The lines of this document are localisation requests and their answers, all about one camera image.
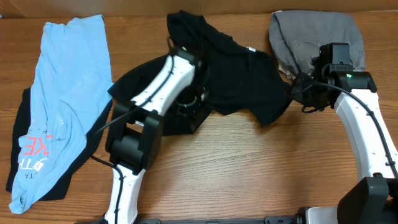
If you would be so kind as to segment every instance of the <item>white label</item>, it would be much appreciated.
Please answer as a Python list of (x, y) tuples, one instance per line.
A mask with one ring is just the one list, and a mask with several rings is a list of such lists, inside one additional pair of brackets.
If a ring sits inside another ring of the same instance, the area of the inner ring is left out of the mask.
[(253, 51), (253, 52), (256, 52), (256, 50), (254, 48), (252, 48), (252, 47), (248, 47), (248, 49)]
[(33, 166), (33, 170), (36, 170), (37, 172), (43, 167), (44, 163), (37, 161), (35, 165)]

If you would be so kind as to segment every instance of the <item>light blue t-shirt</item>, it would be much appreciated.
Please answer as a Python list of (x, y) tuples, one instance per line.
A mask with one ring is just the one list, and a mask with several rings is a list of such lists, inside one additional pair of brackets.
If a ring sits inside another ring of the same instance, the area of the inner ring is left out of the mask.
[(30, 127), (19, 138), (12, 185), (13, 213), (21, 214), (57, 183), (86, 147), (86, 133), (111, 96), (111, 64), (101, 15), (44, 25), (30, 89)]

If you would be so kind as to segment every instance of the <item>black cloth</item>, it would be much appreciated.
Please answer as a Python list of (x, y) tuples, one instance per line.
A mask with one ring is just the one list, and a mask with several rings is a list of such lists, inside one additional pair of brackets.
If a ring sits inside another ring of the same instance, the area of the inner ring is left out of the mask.
[[(208, 61), (210, 77), (205, 88), (209, 95), (204, 119), (211, 110), (228, 115), (249, 109), (265, 126), (290, 105), (285, 95), (290, 85), (281, 79), (266, 53), (238, 45), (207, 24), (203, 16), (184, 11), (169, 14), (167, 26), (175, 44), (201, 50)], [(109, 94), (117, 100), (130, 100), (154, 79), (166, 58), (161, 56), (127, 72), (108, 90)], [(175, 107), (174, 103), (165, 115), (164, 135), (192, 134), (188, 120), (175, 115)]]
[[(87, 160), (94, 154), (98, 145), (100, 144), (102, 133), (94, 135), (95, 131), (101, 128), (108, 118), (109, 111), (112, 107), (112, 101), (110, 101), (101, 116), (96, 120), (93, 127), (88, 131), (87, 145), (81, 154), (72, 162), (68, 170), (61, 176), (54, 187), (47, 192), (40, 200), (59, 200), (65, 198), (72, 174), (76, 172)], [(11, 151), (11, 169), (8, 175), (6, 190), (11, 192), (12, 184), (14, 182), (14, 177), (18, 171), (18, 155), (21, 151), (19, 147), (18, 139), (19, 137), (26, 135), (30, 126), (30, 88), (24, 90), (22, 94), (22, 102), (19, 105), (17, 117), (14, 123), (14, 129), (12, 131), (12, 151)]]

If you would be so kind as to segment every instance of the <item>gray folded garment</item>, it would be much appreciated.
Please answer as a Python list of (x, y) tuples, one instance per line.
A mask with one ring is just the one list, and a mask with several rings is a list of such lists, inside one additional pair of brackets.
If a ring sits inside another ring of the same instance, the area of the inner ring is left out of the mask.
[(269, 40), (279, 69), (292, 78), (299, 72), (311, 74), (312, 58), (319, 47), (332, 42), (349, 43), (351, 63), (365, 70), (363, 38), (352, 16), (340, 12), (279, 11), (272, 14)]

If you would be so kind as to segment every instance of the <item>garment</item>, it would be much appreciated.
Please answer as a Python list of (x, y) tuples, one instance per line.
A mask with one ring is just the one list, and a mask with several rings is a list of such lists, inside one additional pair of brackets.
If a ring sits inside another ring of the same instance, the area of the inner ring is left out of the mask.
[(355, 70), (365, 70), (362, 35), (352, 16), (340, 12), (278, 11), (272, 14), (269, 41), (284, 73), (311, 74), (312, 58), (319, 47), (332, 42), (349, 43)]
[[(87, 133), (87, 145), (81, 154), (72, 162), (68, 170), (61, 176), (61, 178), (57, 181), (54, 187), (47, 192), (41, 199), (39, 200), (59, 200), (65, 198), (67, 194), (67, 190), (69, 188), (70, 180), (72, 178), (72, 174), (76, 172), (87, 160), (88, 158), (94, 154), (98, 145), (100, 144), (102, 132), (94, 135), (94, 133), (101, 128), (108, 117), (109, 111), (112, 107), (112, 101), (110, 101), (104, 111), (101, 113), (101, 116), (96, 120), (93, 127)], [(18, 139), (25, 135), (28, 132), (30, 125), (30, 88), (24, 90), (22, 94), (22, 102), (19, 105), (17, 116), (14, 123), (14, 129), (12, 131), (12, 151), (11, 151), (11, 169), (7, 179), (6, 190), (11, 192), (12, 183), (14, 181), (14, 177), (18, 171), (18, 155), (21, 151), (21, 147), (19, 147)]]
[[(290, 100), (284, 82), (270, 56), (238, 45), (232, 37), (218, 32), (203, 16), (184, 11), (169, 14), (167, 27), (171, 39), (179, 46), (200, 49), (207, 59), (210, 76), (207, 112), (228, 115), (249, 109), (261, 125), (275, 121), (288, 107)], [(167, 55), (144, 63), (127, 72), (110, 89), (117, 100), (130, 100), (139, 94), (159, 73)], [(185, 118), (176, 118), (175, 103), (165, 115), (164, 135), (192, 134)]]
[(13, 213), (42, 198), (86, 147), (86, 134), (111, 100), (111, 66), (101, 15), (46, 23), (30, 88), (30, 126), (19, 138)]

